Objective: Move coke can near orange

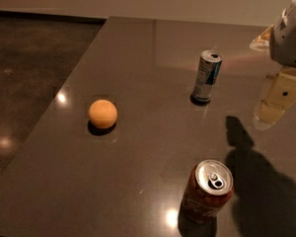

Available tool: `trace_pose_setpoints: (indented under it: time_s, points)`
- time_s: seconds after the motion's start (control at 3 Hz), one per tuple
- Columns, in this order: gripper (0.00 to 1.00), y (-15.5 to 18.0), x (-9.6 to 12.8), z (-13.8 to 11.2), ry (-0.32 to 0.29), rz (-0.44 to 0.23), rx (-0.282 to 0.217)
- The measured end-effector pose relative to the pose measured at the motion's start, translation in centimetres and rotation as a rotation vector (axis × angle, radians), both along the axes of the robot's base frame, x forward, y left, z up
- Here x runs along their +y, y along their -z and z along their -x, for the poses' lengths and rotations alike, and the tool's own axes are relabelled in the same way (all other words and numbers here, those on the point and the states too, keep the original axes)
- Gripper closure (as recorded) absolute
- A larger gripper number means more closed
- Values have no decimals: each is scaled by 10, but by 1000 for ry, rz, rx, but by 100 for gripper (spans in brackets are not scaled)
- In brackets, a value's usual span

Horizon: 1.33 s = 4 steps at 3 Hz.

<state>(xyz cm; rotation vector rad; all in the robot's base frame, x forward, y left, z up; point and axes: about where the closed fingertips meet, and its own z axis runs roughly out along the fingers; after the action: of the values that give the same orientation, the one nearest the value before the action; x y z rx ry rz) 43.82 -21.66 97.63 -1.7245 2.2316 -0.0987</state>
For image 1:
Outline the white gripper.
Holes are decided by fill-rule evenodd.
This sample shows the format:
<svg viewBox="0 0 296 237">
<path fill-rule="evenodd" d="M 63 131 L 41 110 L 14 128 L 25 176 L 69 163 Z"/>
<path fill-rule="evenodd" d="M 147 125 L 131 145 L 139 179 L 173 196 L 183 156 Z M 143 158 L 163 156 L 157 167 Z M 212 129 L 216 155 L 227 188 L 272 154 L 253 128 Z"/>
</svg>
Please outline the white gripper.
<svg viewBox="0 0 296 237">
<path fill-rule="evenodd" d="M 250 49 L 270 50 L 274 61 L 290 66 L 276 75 L 268 74 L 263 82 L 254 110 L 254 125 L 258 130 L 266 130 L 296 103 L 296 0 L 291 0 L 274 25 L 250 43 Z"/>
</svg>

